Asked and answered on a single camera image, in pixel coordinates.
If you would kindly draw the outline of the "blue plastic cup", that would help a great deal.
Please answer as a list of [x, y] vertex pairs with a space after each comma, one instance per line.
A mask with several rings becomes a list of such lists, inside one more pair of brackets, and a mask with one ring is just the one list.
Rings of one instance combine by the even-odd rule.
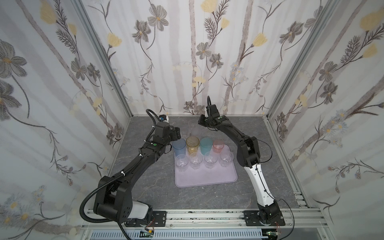
[[186, 154], [186, 141], [184, 139], [179, 139], [177, 141], [173, 141], [172, 143], [173, 150], [175, 153], [175, 157], [179, 155], [185, 155]]

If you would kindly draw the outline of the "yellow plastic cup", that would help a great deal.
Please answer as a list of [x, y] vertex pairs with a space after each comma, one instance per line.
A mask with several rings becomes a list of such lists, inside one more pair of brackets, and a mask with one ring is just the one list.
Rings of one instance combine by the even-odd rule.
[[189, 155], [196, 154], [199, 149], [200, 140], [196, 136], [190, 136], [186, 140], [187, 151]]

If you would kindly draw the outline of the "teal dimpled plastic cup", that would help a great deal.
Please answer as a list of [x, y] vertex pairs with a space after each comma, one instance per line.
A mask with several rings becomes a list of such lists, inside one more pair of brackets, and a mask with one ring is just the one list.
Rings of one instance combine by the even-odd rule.
[[205, 137], [200, 140], [200, 149], [201, 154], [204, 156], [209, 153], [213, 146], [213, 140], [211, 138]]

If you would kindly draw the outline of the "pink plastic cup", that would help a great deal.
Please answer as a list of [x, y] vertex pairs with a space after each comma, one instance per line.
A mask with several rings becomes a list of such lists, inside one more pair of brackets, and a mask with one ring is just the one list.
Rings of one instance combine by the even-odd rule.
[[224, 146], [225, 146], [225, 144], [224, 144], [224, 142], [223, 142], [222, 140], [215, 140], [215, 141], [213, 142], [213, 147], [212, 147], [212, 149], [213, 149], [214, 153], [219, 154], [219, 153], [221, 153], [222, 150], [224, 149]]

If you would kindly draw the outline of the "clear faceted tumbler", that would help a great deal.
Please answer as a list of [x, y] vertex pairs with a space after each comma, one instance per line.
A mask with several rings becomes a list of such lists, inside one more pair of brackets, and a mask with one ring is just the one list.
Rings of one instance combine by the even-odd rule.
[[192, 169], [197, 170], [197, 169], [199, 169], [201, 167], [202, 161], [203, 161], [203, 157], [202, 157], [201, 154], [199, 154], [199, 153], [192, 153], [189, 156], [189, 159], [190, 159], [190, 163], [191, 163]]
[[220, 153], [220, 159], [220, 165], [226, 168], [232, 164], [234, 155], [230, 151], [224, 151]]
[[204, 164], [208, 169], [213, 169], [216, 166], [217, 161], [218, 156], [215, 153], [209, 152], [204, 155]]
[[179, 172], [185, 172], [189, 167], [189, 157], [187, 155], [178, 155], [175, 157], [176, 169]]

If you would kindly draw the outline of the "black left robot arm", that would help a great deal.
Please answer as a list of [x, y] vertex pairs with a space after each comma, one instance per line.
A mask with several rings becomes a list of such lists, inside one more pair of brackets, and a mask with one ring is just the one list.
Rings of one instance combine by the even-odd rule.
[[159, 122], [154, 128], [152, 140], [139, 148], [139, 154], [111, 177], [103, 177], [96, 189], [93, 212], [101, 216], [94, 223], [124, 223], [130, 219], [148, 219], [151, 207], [142, 202], [133, 201], [132, 188], [144, 172], [165, 152], [171, 142], [181, 139], [179, 127]]

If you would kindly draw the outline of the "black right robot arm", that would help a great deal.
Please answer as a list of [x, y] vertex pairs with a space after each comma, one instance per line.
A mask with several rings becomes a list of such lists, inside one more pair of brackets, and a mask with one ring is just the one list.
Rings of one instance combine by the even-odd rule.
[[207, 115], [201, 115], [199, 125], [216, 130], [228, 136], [237, 146], [236, 159], [244, 167], [251, 179], [258, 201], [258, 219], [264, 226], [272, 224], [284, 226], [285, 220], [278, 201], [268, 188], [261, 168], [261, 153], [258, 139], [250, 137], [236, 128], [228, 117], [220, 115], [210, 97], [207, 97]]

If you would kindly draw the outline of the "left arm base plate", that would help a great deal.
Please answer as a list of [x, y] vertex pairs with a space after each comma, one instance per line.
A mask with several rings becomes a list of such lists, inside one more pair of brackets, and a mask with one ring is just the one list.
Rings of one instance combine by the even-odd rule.
[[154, 211], [146, 215], [144, 219], [130, 219], [124, 222], [126, 227], [165, 227], [167, 211]]

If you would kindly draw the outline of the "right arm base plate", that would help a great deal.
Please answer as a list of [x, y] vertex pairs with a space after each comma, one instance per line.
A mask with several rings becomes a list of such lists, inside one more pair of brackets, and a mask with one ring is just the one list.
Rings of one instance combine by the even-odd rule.
[[247, 227], [255, 226], [285, 226], [286, 222], [281, 212], [267, 213], [265, 211], [243, 211]]

